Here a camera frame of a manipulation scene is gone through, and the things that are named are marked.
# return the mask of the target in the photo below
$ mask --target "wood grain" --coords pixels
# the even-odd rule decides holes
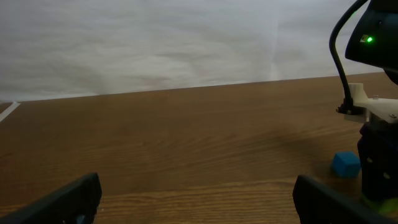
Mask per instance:
[[[349,76],[398,98],[381,73]],[[330,172],[361,124],[335,112],[338,77],[23,102],[0,123],[0,215],[98,172],[97,223],[298,223],[292,189]]]

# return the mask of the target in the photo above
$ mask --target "white tape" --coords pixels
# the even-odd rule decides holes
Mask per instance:
[[[20,103],[12,102],[12,104],[0,114],[0,122],[1,122],[4,118],[6,118],[6,116],[8,116],[9,114],[11,114],[11,112],[14,111],[15,108],[17,108],[19,105],[20,105]]]

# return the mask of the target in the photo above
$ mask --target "green object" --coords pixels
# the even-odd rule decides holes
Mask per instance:
[[[387,199],[380,202],[373,202],[369,200],[365,195],[362,195],[361,199],[365,205],[380,214],[386,214],[398,210],[398,198]]]

